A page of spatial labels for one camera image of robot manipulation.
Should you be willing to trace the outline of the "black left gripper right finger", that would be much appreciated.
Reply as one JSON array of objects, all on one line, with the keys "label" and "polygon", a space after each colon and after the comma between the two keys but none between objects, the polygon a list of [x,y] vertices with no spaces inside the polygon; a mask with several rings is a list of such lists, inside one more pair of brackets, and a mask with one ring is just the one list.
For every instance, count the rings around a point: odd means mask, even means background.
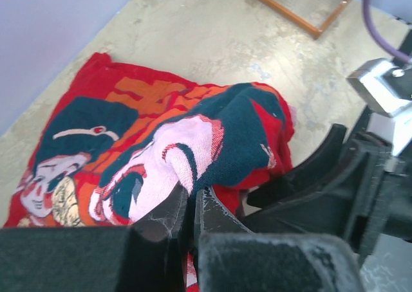
[{"label": "black left gripper right finger", "polygon": [[200,291],[363,291],[349,246],[325,234],[254,233],[211,187],[196,195]]}]

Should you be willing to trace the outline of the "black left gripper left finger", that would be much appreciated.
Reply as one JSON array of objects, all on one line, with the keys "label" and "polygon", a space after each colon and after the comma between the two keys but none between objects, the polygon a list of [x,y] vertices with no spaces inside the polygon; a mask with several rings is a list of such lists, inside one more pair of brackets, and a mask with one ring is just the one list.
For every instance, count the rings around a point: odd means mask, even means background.
[{"label": "black left gripper left finger", "polygon": [[2,291],[185,291],[187,191],[130,226],[1,230]]}]

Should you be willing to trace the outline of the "red embroidered pillowcase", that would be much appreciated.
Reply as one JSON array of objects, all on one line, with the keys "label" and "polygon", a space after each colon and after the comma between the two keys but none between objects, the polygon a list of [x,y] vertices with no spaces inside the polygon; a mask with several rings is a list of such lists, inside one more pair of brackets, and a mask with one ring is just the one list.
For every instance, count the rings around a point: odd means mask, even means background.
[{"label": "red embroidered pillowcase", "polygon": [[19,173],[5,228],[130,226],[187,191],[186,289],[197,291],[192,218],[211,187],[239,195],[292,169],[294,123],[262,83],[199,85],[95,53],[58,101]]}]

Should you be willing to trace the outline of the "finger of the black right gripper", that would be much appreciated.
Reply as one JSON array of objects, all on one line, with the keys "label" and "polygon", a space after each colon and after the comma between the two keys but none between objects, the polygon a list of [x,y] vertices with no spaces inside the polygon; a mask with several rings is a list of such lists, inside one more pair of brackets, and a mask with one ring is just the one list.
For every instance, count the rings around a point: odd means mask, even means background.
[{"label": "finger of the black right gripper", "polygon": [[347,128],[333,124],[318,149],[286,174],[268,181],[247,197],[247,204],[264,210],[292,203],[301,215],[315,210],[346,217],[348,202],[337,196],[347,175],[348,160],[340,159]]}]

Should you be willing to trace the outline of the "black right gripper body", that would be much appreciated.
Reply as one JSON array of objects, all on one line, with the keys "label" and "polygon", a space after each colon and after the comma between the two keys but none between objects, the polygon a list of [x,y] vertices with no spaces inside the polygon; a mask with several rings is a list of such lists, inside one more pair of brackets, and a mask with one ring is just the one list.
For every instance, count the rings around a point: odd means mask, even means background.
[{"label": "black right gripper body", "polygon": [[390,146],[372,134],[343,141],[340,159],[348,170],[337,196],[348,202],[346,217],[315,210],[301,215],[289,202],[250,214],[242,223],[256,233],[325,233],[340,237],[364,262],[382,234],[411,240],[411,172],[406,162],[389,169]]}]

